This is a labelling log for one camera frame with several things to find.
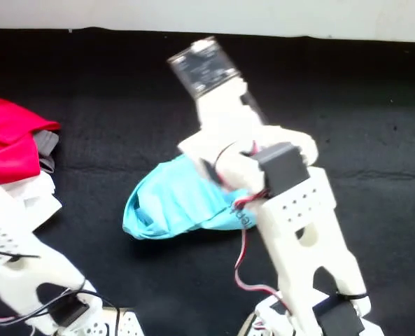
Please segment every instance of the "light blue fabric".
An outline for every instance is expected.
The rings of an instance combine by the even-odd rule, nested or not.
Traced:
[[[199,228],[236,230],[255,225],[250,211],[232,203],[245,190],[224,192],[199,176],[184,155],[159,164],[134,189],[123,214],[123,230],[137,239],[166,239]]]

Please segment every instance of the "black wire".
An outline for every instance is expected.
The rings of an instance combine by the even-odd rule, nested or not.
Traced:
[[[369,296],[367,293],[355,294],[355,295],[342,294],[342,293],[337,293],[337,294],[338,294],[338,296],[340,296],[341,298],[343,298],[346,301],[364,299],[367,296]]]
[[[51,314],[51,313],[53,313],[53,311],[45,311],[45,312],[43,312],[43,313],[40,313],[40,314],[35,315],[34,317],[36,318],[36,317],[40,317],[40,316],[44,316],[44,315],[48,315],[48,314]]]
[[[232,142],[232,143],[229,143],[226,147],[224,147],[222,150],[221,150],[221,152],[219,152],[219,154],[218,154],[218,156],[216,157],[216,159],[215,159],[215,162],[213,163],[213,170],[215,170],[215,172],[216,172],[216,165],[217,165],[217,163],[218,163],[218,160],[220,159],[220,157],[221,157],[221,155],[230,147],[230,146],[232,146],[233,144],[235,144],[236,143],[236,141],[234,141],[234,142]]]
[[[90,290],[84,290],[84,289],[70,290],[68,292],[65,292],[65,293],[61,294],[60,296],[54,298],[53,300],[47,302],[42,307],[39,307],[38,309],[34,310],[30,314],[27,314],[27,315],[24,315],[24,316],[19,316],[19,317],[14,318],[13,320],[10,320],[10,321],[0,322],[0,327],[12,326],[12,325],[15,325],[15,324],[18,324],[18,323],[21,323],[21,322],[25,322],[26,320],[29,320],[29,319],[33,319],[37,316],[46,315],[46,314],[48,314],[48,312],[45,313],[45,314],[41,313],[44,309],[47,309],[48,307],[54,305],[57,301],[61,300],[62,298],[65,298],[65,297],[71,296],[71,295],[77,295],[77,294],[88,294],[88,295],[98,297],[98,298],[102,299],[107,305],[111,306],[112,308],[114,308],[117,311],[117,316],[115,318],[115,332],[114,332],[114,335],[118,336],[118,326],[120,324],[120,308],[115,306],[114,304],[112,304],[103,295],[100,295],[96,292],[92,292]]]
[[[40,258],[39,255],[14,254],[14,253],[2,252],[2,251],[0,251],[0,256],[8,256],[8,257],[13,257],[13,258]]]

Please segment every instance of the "white wall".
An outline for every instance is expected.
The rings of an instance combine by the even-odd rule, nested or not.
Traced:
[[[415,41],[415,0],[0,0],[0,28]]]

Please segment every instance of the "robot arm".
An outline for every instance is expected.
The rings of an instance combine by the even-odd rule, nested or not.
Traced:
[[[370,300],[337,222],[325,171],[311,167],[318,157],[314,140],[264,125],[256,105],[243,100],[250,97],[246,83],[213,38],[193,43],[169,62],[195,99],[201,124],[179,149],[223,188],[267,191],[249,207],[290,312],[260,304],[260,318],[278,336],[383,335],[361,320]],[[319,267],[335,279],[336,296],[317,300],[313,278]]]
[[[37,295],[41,284],[94,291],[66,257],[27,229],[23,211],[0,186],[0,299],[24,316],[43,306]],[[59,317],[45,314],[25,322],[45,335],[75,335],[75,330],[100,315],[102,301],[87,293],[74,295],[73,299],[60,300],[59,305],[49,308],[50,313],[61,310]]]

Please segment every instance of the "white bracket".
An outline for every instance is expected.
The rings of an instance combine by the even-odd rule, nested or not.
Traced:
[[[22,208],[0,186],[0,252],[38,256],[20,258],[11,262],[11,257],[0,255],[0,299],[18,315],[30,314],[43,306],[36,289],[41,284],[56,284],[71,290],[94,291],[94,287],[61,253],[43,244],[31,233],[26,223],[25,209]],[[68,330],[77,330],[101,311],[101,299],[78,294],[89,309],[74,321]],[[27,320],[45,335],[63,331],[50,317],[43,315]]]
[[[328,298],[328,295],[320,292],[319,290],[313,290],[310,303],[314,306]],[[271,333],[274,336],[293,336],[293,327],[288,317],[285,314],[279,314],[272,309],[272,306],[277,303],[279,299],[274,296],[267,297],[255,307],[255,313],[258,319],[262,321],[262,325],[266,327],[266,333],[268,336]],[[360,333],[360,336],[384,336],[383,331],[376,324],[362,318],[364,331]],[[245,334],[243,336],[253,336],[253,333]]]
[[[321,336],[313,313],[314,274],[324,267],[344,295],[366,293],[363,277],[347,249],[335,216],[336,202],[324,169],[308,168],[310,178],[290,190],[253,204],[257,226],[276,268],[284,302],[299,330]],[[304,229],[302,237],[296,232]],[[370,310],[370,300],[353,300],[359,316]]]
[[[64,333],[62,336],[115,336],[116,317],[116,310],[105,308],[103,309],[102,315],[96,321],[87,324],[73,335]],[[144,336],[134,312],[123,310],[120,312],[118,336]]]

